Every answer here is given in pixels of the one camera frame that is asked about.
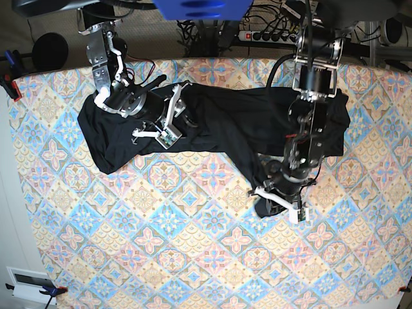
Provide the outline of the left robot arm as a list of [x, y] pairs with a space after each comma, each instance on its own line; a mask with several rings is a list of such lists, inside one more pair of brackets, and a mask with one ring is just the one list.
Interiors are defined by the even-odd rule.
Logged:
[[331, 155], [327, 145], [353, 142], [354, 157], [342, 161], [336, 171], [339, 183], [351, 197], [342, 200], [332, 184], [326, 192], [314, 192], [315, 204], [326, 198], [324, 212], [335, 218], [352, 218], [354, 208], [367, 209], [379, 201], [394, 209], [411, 199], [411, 188], [400, 169], [411, 167], [411, 84], [398, 73], [373, 79], [358, 73], [362, 104], [347, 109], [347, 96], [337, 87], [338, 63], [351, 24], [378, 22], [398, 15], [402, 1], [323, 1], [314, 26], [311, 13], [292, 55], [299, 76], [292, 84], [294, 99], [286, 112], [279, 110], [271, 84], [266, 95], [276, 120], [288, 132], [282, 161], [268, 163], [269, 177], [253, 191], [260, 218], [287, 212], [290, 222], [307, 220], [309, 209], [302, 190], [317, 183], [309, 176]]

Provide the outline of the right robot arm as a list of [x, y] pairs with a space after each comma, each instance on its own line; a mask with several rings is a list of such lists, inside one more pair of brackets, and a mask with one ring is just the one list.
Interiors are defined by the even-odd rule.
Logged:
[[12, 1], [12, 10], [23, 17], [76, 9], [77, 22], [84, 24], [80, 34], [88, 37], [86, 55], [97, 91], [95, 105], [107, 113], [138, 119], [141, 123], [132, 133], [133, 141], [154, 138], [169, 149], [183, 136], [176, 121], [183, 121], [186, 127], [198, 126], [181, 98], [190, 82], [175, 85], [172, 95], [162, 98], [152, 90], [166, 79], [165, 75], [145, 86], [129, 76], [124, 63], [127, 47], [115, 31], [122, 20], [114, 12], [116, 6], [131, 13], [156, 9], [155, 4], [140, 1]]

